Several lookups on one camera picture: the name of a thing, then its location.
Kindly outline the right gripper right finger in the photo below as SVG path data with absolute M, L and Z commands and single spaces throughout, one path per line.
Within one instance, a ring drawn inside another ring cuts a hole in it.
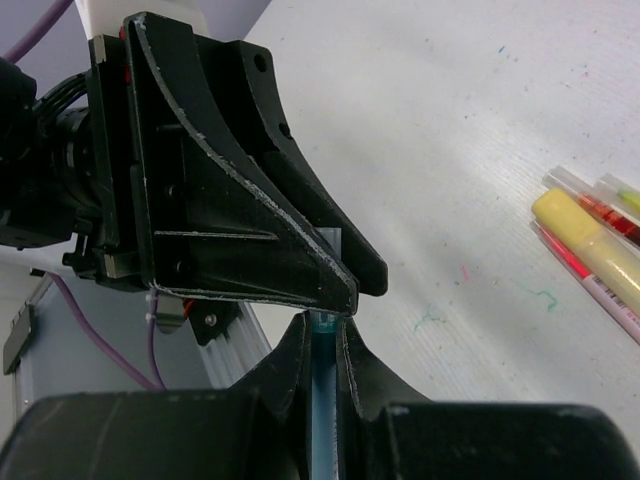
M 366 346 L 336 333 L 342 479 L 630 479 L 633 452 L 600 410 L 574 404 L 433 401 Z

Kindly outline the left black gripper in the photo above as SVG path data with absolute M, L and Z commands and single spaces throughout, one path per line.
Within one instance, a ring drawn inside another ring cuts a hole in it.
M 209 302 L 353 314 L 355 277 L 235 140 L 192 28 L 141 12 L 123 30 L 43 97 L 2 63 L 2 244 L 76 238 L 65 266 L 180 298 L 196 340 Z

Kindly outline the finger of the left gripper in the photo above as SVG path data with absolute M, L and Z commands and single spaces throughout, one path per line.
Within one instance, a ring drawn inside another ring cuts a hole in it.
M 198 36 L 196 41 L 209 88 L 235 140 L 312 226 L 341 230 L 342 262 L 359 291 L 384 295 L 386 262 L 331 197 L 293 138 L 270 51 L 241 40 Z

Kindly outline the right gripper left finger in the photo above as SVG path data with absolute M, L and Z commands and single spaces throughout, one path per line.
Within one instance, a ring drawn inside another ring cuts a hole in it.
M 232 386 L 45 398 L 1 450 L 4 479 L 308 479 L 311 321 Z

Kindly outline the blue highlighter pen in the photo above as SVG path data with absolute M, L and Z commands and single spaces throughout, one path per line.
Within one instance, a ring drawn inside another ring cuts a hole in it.
M 311 478 L 338 479 L 336 335 L 338 319 L 311 313 Z

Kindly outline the clear blue highlighter cap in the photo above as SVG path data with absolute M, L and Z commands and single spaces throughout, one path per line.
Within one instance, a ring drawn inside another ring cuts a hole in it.
M 342 255 L 342 230 L 337 227 L 322 227 L 318 229 L 321 236 L 328 242 L 332 251 L 338 256 Z M 310 318 L 314 332 L 322 334 L 336 331 L 336 325 L 340 314 L 325 311 L 311 311 Z

